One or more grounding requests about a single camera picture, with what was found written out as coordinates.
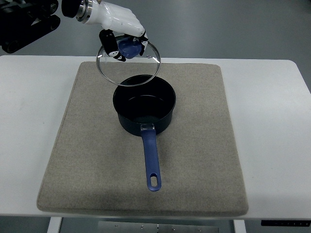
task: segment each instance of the glass lid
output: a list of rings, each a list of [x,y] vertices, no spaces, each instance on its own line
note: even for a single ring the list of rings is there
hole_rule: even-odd
[[[148,42],[144,54],[140,56],[141,45],[133,37],[119,35],[116,36],[116,41],[120,53],[127,58],[126,61],[122,62],[109,57],[103,46],[96,57],[97,68],[107,80],[120,86],[138,86],[149,82],[157,75],[161,58],[152,43]],[[150,78],[138,84],[123,83],[124,80],[136,75],[148,75]]]

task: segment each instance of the robot finger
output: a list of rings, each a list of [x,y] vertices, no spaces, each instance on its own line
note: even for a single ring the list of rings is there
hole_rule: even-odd
[[[142,56],[147,48],[148,45],[148,37],[146,34],[146,31],[144,32],[144,34],[139,38],[140,42],[141,42],[141,51],[140,51],[140,56]]]
[[[99,33],[102,46],[109,57],[125,62],[126,58],[119,52],[116,38],[111,30],[102,30]]]

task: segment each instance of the white robotic hand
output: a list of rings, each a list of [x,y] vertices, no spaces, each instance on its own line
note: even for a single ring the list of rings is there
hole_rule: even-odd
[[[63,0],[62,12],[64,16],[76,17],[85,24],[101,24],[102,45],[106,53],[117,60],[125,61],[130,57],[119,51],[113,31],[128,35],[136,45],[138,41],[141,56],[148,45],[145,29],[130,9],[101,0]]]

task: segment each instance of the handle hole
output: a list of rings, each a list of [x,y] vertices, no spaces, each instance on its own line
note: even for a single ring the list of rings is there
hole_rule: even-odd
[[[151,186],[152,187],[157,187],[157,177],[156,177],[156,175],[155,174],[151,174],[150,179],[151,179]]]

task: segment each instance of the white table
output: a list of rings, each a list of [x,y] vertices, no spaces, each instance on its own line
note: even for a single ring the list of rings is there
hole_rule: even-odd
[[[0,215],[36,198],[79,65],[94,57],[0,57]],[[235,219],[311,218],[311,94],[291,61],[178,59],[221,67],[249,203]]]

